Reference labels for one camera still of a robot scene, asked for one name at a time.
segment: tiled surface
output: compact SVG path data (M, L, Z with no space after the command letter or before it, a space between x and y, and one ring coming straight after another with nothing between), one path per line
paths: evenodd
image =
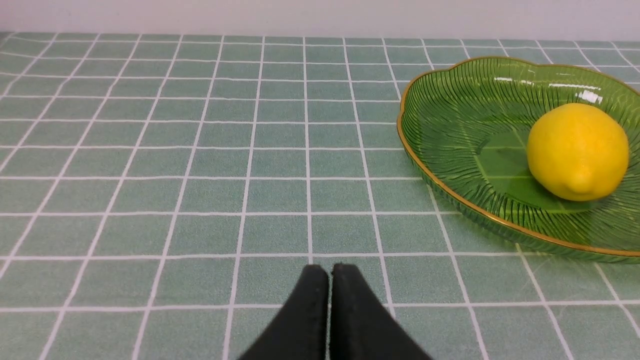
M395 128L424 71L509 55L640 89L640 43L0 38L3 359L233 359L339 261L437 359L640 353L640 267L486 235Z

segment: white wall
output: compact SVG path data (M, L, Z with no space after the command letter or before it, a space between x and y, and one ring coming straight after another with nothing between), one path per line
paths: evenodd
M129 2L0 0L0 29L318 37L640 40L640 0Z

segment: plate rim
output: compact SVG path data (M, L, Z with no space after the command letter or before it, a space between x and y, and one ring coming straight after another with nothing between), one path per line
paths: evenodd
M499 60L509 60L509 61L515 61L515 62L520 62L520 63L524 63L526 65L532 66L532 67L559 67L559 68L571 68L571 69L579 69L579 70L583 70L583 71L587 71L587 72L592 72L594 74L597 74L599 76L603 76L605 78L608 78L610 80L613 80L621 85L623 85L624 87L628 88L629 90L633 91L635 93L636 96L640 97L640 92L638 90L636 90L635 88L632 88L631 86L629 86L628 84L620 81L619 79L614 78L611 75L605 74L603 72L598 72L595 70L591 70L591 69L587 69L587 68L583 68L580 66L576 66L576 65L565 65L565 64L553 64L553 63L549 63L549 64L536 64L533 63L531 61L527 61L527 60L523 60L520 58L514 58L514 57L510 57L510 56L476 56L473 58L469 58L467 60L461 61L459 63L456 63L450 67L446 67L443 69L434 69L431 71L426 71L423 72L422 74L414 77L408 84L407 86L404 88L402 97L400 99L400 111L398 113L397 116L397 120L396 120L396 129L398 132L398 135L400 137L400 141L402 142L402 145L404 147L404 150L407 152L407 154L409 155L409 157L411 157L411 159L413 160L413 162L420 168L420 170L427 175L430 180L432 182L434 182L439 188L441 188L445 193L447 193L447 195L451 196L452 198L456 199L458 202L462 203L464 206L474 210L475 212L479 213L480 215L482 215L485 218L488 218L489 220L491 220L492 222L498 223L500 225L506 226L512 230L515 230L519 233L523 233L524 235L528 235L531 236L537 240L540 241L545 241L547 243L552 243L554 245L560 245L562 247L566 247L566 248L570 248L570 249L575 249L575 250L579 250L579 251L586 251L586 252L590 252L590 253L595 253L595 254L602 254L602 255L607 255L607 256L625 256L625 257L630 257L630 258L640 258L640 250L639 251L627 251L627 250L614 250L614 249L607 249L607 248L602 248L602 247L592 247L592 246L588 246L588 245L581 245L581 244L576 244L576 243L571 243L565 240L560 240L560 239L556 239L553 238L551 236L542 234L542 233L538 233L536 231L532 231L526 227L522 227L520 225L514 224L506 219L503 219L501 217L498 217L497 215L494 215L490 212L488 212L487 210L475 205L474 203L468 201L467 199L465 199L464 197L462 197L460 194L456 193L454 190L452 190L451 188L449 188L442 180L440 180L440 178L438 178L434 173L432 173L428 167L418 158L418 156L416 155L416 153L413 151L413 149L411 148L411 145L409 145L405 135L404 135L404 131L402 129L402 121L403 121L403 115L405 112L405 102L406 102L406 96L410 90L410 88L412 87L412 85L414 84L414 82L416 82L418 79L424 77L424 76L428 76L431 74L436 74L438 72L449 72L453 69L455 69L456 67L459 67L460 65L464 65L466 63L472 62L472 61L478 61L478 60L492 60L492 59L499 59Z

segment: green glass plate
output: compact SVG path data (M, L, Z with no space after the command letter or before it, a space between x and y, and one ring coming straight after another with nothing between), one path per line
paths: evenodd
M629 168L604 199L560 199L529 172L531 126L568 102L602 109L627 132ZM397 130L434 192L481 227L540 252L640 263L639 123L640 94L610 76L483 57L415 78Z

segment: yellow lemon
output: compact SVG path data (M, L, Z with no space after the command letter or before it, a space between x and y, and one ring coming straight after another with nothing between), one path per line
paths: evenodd
M573 201L610 195L629 164L624 129L604 111L565 104L541 116L527 142L529 170L554 195Z

